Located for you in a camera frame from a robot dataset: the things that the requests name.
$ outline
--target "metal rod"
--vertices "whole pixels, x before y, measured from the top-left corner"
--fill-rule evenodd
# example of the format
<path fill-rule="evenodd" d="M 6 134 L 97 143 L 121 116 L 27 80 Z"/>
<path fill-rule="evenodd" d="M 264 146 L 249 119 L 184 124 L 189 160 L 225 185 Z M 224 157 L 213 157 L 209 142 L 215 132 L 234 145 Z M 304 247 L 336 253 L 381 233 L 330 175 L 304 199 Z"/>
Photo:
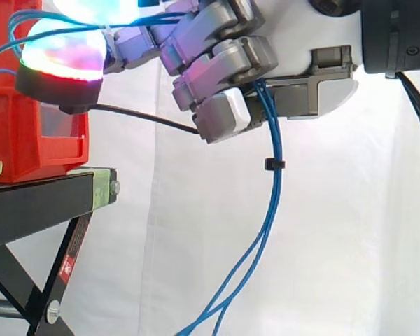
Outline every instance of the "metal rod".
<path fill-rule="evenodd" d="M 23 319 L 22 315 L 12 306 L 11 303 L 5 300 L 0 300 L 0 317 L 7 319 Z"/>

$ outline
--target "black zip tie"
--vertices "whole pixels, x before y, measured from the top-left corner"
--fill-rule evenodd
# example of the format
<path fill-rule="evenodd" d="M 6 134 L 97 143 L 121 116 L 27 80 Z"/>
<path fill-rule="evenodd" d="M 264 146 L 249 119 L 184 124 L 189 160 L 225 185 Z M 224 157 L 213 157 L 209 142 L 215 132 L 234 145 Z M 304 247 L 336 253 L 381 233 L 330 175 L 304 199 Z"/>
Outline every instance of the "black zip tie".
<path fill-rule="evenodd" d="M 280 161 L 275 157 L 268 157 L 265 160 L 265 169 L 269 172 L 275 172 L 276 170 L 282 170 L 286 168 L 286 162 Z"/>

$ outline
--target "white backdrop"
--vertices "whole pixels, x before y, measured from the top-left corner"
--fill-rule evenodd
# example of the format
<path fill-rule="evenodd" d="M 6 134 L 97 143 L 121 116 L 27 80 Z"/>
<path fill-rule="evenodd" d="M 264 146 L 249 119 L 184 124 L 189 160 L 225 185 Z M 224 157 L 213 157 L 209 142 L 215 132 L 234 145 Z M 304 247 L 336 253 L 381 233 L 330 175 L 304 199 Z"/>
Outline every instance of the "white backdrop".
<path fill-rule="evenodd" d="M 282 121 L 279 214 L 221 335 L 420 336 L 420 126 L 399 82 L 356 76 L 359 91 L 335 112 Z M 109 76 L 101 101 L 190 123 L 170 82 L 153 61 Z M 91 164 L 116 167 L 122 193 L 92 219 L 62 315 L 78 336 L 173 335 L 263 223 L 267 128 L 212 146 L 105 112 L 91 128 Z M 64 230 L 11 245 L 40 286 Z M 0 336 L 25 330 L 0 319 Z"/>

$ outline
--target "black metal frame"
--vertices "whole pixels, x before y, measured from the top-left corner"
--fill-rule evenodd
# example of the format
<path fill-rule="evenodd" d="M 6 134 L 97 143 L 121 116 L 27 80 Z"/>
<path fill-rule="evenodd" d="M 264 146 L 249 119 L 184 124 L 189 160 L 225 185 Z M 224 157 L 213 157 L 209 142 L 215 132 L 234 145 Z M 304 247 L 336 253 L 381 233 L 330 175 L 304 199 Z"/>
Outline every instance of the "black metal frame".
<path fill-rule="evenodd" d="M 115 170 L 110 173 L 109 184 L 117 177 Z M 0 185 L 0 291 L 8 300 L 0 302 L 0 317 L 25 319 L 28 336 L 74 336 L 61 317 L 50 324 L 47 309 L 51 302 L 62 302 L 92 217 L 93 197 L 93 173 Z M 109 203 L 115 201 L 110 195 Z M 6 244 L 65 221 L 70 224 L 40 290 Z"/>

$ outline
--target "black metal stand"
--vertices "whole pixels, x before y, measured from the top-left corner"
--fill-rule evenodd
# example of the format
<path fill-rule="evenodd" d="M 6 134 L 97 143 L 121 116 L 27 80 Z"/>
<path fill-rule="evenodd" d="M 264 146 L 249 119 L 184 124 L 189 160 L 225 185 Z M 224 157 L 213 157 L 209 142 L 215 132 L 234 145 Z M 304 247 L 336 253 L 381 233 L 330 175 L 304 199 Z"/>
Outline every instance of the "black metal stand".
<path fill-rule="evenodd" d="M 60 305 L 92 212 L 116 201 L 116 177 L 113 169 L 95 169 L 0 185 L 0 291 L 8 300 L 0 300 L 0 317 L 26 320 L 28 336 L 74 336 L 60 317 Z M 65 221 L 70 224 L 41 291 L 6 244 Z"/>

